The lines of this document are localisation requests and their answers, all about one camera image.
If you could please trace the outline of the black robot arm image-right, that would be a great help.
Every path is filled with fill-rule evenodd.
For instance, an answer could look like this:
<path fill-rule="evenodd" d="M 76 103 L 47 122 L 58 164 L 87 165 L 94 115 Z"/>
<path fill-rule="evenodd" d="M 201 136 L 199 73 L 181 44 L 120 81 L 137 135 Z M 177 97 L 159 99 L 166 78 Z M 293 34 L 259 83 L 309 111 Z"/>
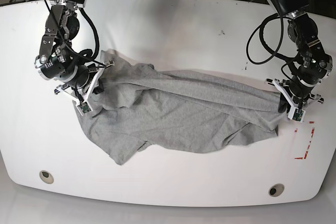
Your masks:
<path fill-rule="evenodd" d="M 332 71 L 332 57 L 327 54 L 318 38 L 318 28 L 305 8 L 308 0 L 267 0 L 275 8 L 275 14 L 267 17 L 258 27 L 259 39 L 271 57 L 285 61 L 292 78 L 285 81 L 285 90 L 298 109 L 303 109 L 308 100 L 315 99 L 313 88 L 328 77 Z M 281 33 L 287 33 L 297 46 L 297 54 L 287 57 L 271 49 L 264 39 L 265 26 L 275 19 L 280 20 Z"/>

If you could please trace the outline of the black robot arm image-left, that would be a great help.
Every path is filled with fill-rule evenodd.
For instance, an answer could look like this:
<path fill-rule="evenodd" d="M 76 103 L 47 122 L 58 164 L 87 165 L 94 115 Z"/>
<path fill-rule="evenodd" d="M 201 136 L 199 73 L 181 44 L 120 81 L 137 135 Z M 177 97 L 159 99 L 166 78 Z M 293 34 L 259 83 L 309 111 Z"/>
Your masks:
<path fill-rule="evenodd" d="M 45 33 L 41 39 L 39 55 L 35 67 L 46 80 L 55 79 L 62 84 L 55 93 L 73 90 L 71 99 L 79 108 L 89 106 L 92 94 L 103 92 L 100 83 L 104 69 L 114 64 L 112 60 L 105 63 L 97 61 L 100 41 L 96 27 L 86 14 L 86 0 L 44 0 L 49 12 L 45 24 Z M 77 14 L 81 13 L 93 32 L 94 49 L 76 52 L 72 40 L 78 35 L 80 22 Z"/>

